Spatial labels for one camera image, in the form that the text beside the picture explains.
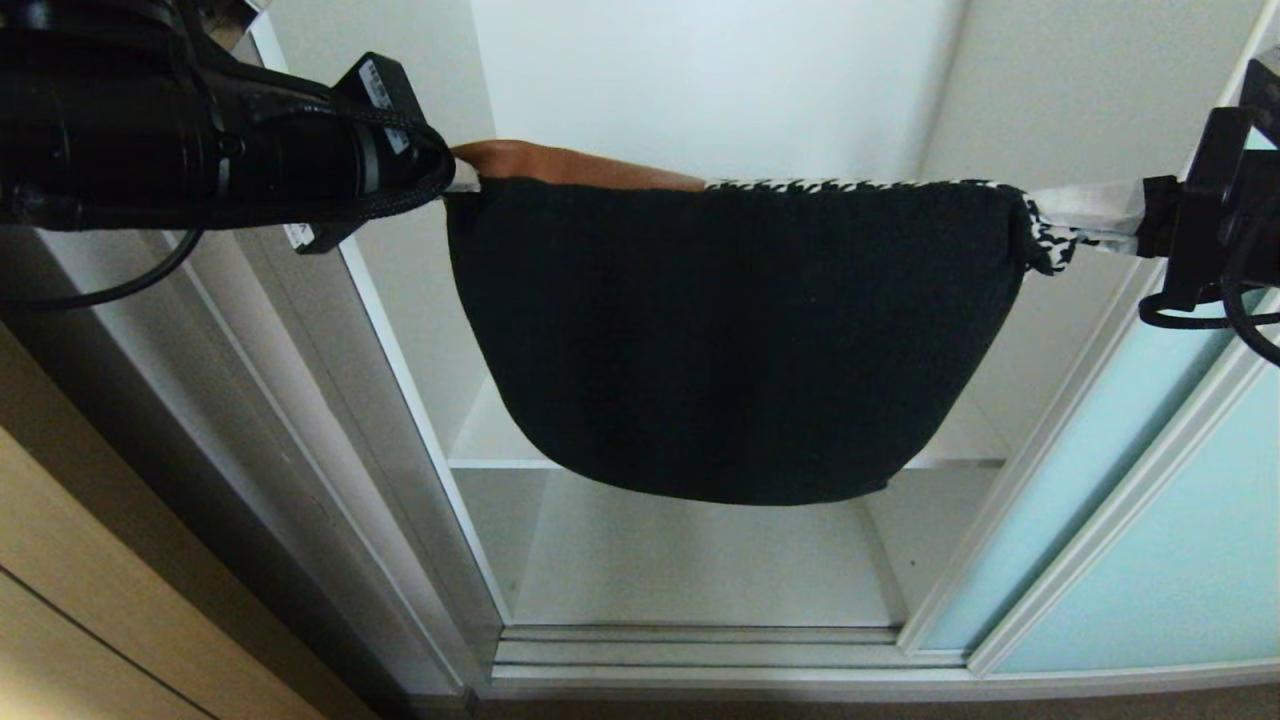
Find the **floor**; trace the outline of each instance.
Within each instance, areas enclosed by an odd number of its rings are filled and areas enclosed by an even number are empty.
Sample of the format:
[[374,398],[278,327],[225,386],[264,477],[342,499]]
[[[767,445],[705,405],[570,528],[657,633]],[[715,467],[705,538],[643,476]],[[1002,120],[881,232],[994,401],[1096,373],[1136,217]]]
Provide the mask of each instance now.
[[773,702],[507,702],[479,720],[1276,720],[1280,685],[1036,702],[801,705]]

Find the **sticker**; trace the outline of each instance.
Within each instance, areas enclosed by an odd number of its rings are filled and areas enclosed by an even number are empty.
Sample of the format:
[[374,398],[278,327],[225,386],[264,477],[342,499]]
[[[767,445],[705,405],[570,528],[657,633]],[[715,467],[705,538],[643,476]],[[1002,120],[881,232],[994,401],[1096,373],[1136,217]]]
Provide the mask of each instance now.
[[284,234],[289,236],[289,246],[294,250],[303,245],[311,245],[311,241],[316,238],[315,231],[306,223],[289,223],[284,225]]
[[[360,65],[360,79],[365,82],[365,92],[369,94],[369,99],[374,101],[374,105],[383,110],[394,110],[396,106],[392,105],[392,94],[387,92],[387,86],[383,85],[383,76],[378,73],[378,65],[374,64],[372,58],[365,60],[364,65]],[[383,128],[387,132],[387,140],[392,143],[392,150],[397,155],[408,150],[408,133],[399,128]]]

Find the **white label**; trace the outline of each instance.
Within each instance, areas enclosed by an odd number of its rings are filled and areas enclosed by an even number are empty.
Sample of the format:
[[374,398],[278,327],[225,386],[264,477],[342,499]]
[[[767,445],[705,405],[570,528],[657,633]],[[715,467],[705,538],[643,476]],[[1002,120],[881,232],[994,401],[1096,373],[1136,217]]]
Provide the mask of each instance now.
[[297,250],[303,245],[311,245],[316,238],[315,231],[306,223],[289,223],[284,225],[284,234],[289,236],[289,245]]
[[[392,105],[392,94],[387,92],[387,86],[383,85],[383,76],[378,74],[378,65],[374,64],[372,59],[365,61],[360,65],[360,79],[365,82],[365,92],[369,94],[369,99],[374,101],[374,105],[381,108],[383,110],[394,110],[396,106]],[[408,133],[399,128],[383,128],[387,131],[387,140],[392,143],[392,150],[397,155],[408,150]]]

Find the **white shelf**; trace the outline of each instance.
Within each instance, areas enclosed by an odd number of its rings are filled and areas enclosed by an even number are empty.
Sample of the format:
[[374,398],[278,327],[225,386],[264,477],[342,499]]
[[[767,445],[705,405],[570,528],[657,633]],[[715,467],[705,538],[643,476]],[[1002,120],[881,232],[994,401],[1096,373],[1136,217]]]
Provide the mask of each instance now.
[[892,626],[905,620],[858,501],[744,507],[550,474],[517,625]]
[[[991,427],[978,404],[963,393],[938,433],[916,455],[908,469],[1000,468],[1009,447]],[[476,395],[458,438],[449,452],[456,469],[558,469],[525,433],[520,432],[502,404],[493,378],[486,378]]]

